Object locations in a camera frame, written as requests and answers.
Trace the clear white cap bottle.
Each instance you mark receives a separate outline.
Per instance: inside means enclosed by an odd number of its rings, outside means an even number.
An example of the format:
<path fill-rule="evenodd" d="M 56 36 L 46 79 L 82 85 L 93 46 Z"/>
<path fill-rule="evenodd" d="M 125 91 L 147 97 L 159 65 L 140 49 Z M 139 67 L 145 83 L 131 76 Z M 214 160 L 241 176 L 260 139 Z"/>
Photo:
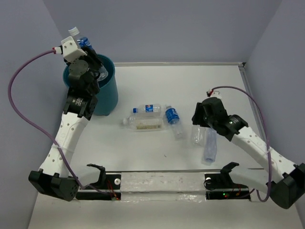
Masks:
<path fill-rule="evenodd" d="M 205 128 L 193 125 L 191 132 L 191 142 L 194 145 L 203 146 L 205 141 Z"/>

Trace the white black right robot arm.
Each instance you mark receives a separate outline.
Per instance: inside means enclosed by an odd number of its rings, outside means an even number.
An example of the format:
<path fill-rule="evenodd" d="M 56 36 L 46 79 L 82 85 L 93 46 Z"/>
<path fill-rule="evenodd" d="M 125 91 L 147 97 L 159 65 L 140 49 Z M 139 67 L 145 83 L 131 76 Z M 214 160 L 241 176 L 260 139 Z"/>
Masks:
<path fill-rule="evenodd" d="M 236 162 L 225 165 L 219 174 L 224 187 L 240 184 L 269 195 L 279 207 L 289 209 L 305 193 L 305 165 L 296 164 L 267 146 L 240 116 L 228 115 L 222 100 L 210 97 L 196 104 L 193 125 L 208 127 L 244 150 L 262 168 L 251 171 Z"/>

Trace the crushed bluish blue cap bottle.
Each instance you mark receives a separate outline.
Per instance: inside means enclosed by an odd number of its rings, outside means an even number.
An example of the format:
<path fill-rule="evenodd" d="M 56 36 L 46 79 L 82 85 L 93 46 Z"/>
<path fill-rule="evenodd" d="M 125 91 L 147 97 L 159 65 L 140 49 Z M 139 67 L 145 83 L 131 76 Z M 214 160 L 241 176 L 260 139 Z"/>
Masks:
<path fill-rule="evenodd" d="M 204 164 L 211 164 L 215 162 L 217 155 L 217 132 L 211 128 L 205 131 L 205 142 L 203 150 L 202 162 Z"/>

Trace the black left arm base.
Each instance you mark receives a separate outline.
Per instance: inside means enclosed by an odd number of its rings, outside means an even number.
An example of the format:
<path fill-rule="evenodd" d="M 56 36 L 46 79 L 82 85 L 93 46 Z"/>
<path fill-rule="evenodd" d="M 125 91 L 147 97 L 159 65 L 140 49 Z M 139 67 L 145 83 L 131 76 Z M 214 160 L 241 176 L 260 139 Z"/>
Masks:
<path fill-rule="evenodd" d="M 87 164 L 77 172 L 85 189 L 79 189 L 77 200 L 121 200 L 120 173 L 108 173 L 105 167 L 96 164 Z"/>

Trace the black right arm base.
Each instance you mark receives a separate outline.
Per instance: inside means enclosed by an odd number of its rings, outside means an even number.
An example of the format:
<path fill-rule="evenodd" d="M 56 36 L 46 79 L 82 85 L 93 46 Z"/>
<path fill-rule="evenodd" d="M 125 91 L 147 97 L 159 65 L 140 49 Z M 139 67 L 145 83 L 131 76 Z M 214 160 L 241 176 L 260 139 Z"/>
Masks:
<path fill-rule="evenodd" d="M 236 162 L 225 165 L 218 173 L 207 173 L 204 175 L 203 185 L 206 189 L 206 200 L 251 200 L 249 188 L 242 184 L 237 184 L 229 177 L 233 168 L 239 166 Z"/>

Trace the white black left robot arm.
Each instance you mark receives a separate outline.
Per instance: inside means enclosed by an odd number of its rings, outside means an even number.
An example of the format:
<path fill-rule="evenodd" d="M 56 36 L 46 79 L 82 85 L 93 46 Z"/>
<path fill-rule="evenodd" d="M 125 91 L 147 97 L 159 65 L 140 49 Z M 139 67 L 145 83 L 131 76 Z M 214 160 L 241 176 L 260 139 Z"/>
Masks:
<path fill-rule="evenodd" d="M 39 170 L 30 172 L 29 181 L 41 194 L 71 201 L 81 183 L 69 163 L 98 102 L 97 79 L 102 62 L 87 46 L 80 48 L 71 60 L 66 52 L 63 55 L 69 67 L 70 86 L 61 124 L 46 159 Z"/>

